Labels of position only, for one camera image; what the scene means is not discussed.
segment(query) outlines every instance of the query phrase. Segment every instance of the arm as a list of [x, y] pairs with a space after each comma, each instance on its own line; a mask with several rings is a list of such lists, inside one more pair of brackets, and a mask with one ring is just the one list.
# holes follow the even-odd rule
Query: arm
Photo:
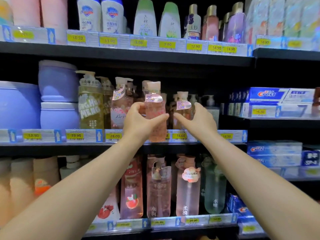
[[131, 106], [118, 143], [41, 195], [0, 231], [0, 239], [81, 239], [139, 147], [168, 118], [147, 120], [138, 112], [143, 106]]
[[174, 116], [208, 149], [271, 239], [320, 239], [320, 205], [217, 133], [212, 115], [199, 103], [192, 121]]

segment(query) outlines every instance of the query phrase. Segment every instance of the white bottle with blue cap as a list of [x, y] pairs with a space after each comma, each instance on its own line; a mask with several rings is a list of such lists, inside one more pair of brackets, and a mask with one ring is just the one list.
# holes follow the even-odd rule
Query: white bottle with blue cap
[[78, 0], [80, 31], [101, 32], [99, 0]]
[[103, 32], [112, 34], [123, 33], [122, 0], [102, 0]]

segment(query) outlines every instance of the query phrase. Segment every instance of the white bottle with green cap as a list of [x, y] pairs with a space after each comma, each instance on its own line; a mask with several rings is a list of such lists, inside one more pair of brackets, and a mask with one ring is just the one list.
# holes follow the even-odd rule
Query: white bottle with green cap
[[178, 6], [173, 2], [167, 2], [162, 13], [159, 37], [181, 38], [180, 16]]
[[156, 15], [151, 0], [139, 0], [134, 19], [133, 34], [157, 36]]

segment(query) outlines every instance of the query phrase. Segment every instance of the blue plastic container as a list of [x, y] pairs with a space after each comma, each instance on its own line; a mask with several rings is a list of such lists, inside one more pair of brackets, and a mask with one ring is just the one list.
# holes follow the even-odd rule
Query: blue plastic container
[[0, 129], [40, 129], [37, 85], [0, 81]]
[[77, 67], [55, 60], [39, 62], [39, 89], [44, 102], [78, 102]]
[[79, 129], [78, 104], [42, 102], [41, 129]]

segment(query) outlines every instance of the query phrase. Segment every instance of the person's left hand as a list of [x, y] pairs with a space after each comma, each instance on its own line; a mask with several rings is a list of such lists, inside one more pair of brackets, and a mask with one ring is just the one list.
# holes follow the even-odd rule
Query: person's left hand
[[169, 114], [165, 113], [151, 120], [144, 118], [139, 111], [145, 109], [142, 102], [134, 103], [129, 109], [123, 127], [124, 136], [132, 136], [133, 140], [140, 140], [141, 145], [149, 138], [153, 129], [169, 118]]

